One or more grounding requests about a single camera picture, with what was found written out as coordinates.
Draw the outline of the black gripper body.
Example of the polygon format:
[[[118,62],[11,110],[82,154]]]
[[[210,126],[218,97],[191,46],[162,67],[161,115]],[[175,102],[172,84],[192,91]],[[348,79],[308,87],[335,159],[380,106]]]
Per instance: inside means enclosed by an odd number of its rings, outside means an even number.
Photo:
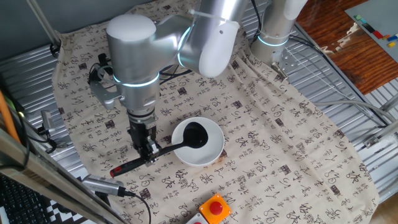
[[[153,119],[129,120],[130,129],[128,133],[131,136],[133,148],[139,154],[153,154],[152,145],[156,139],[156,125]]]

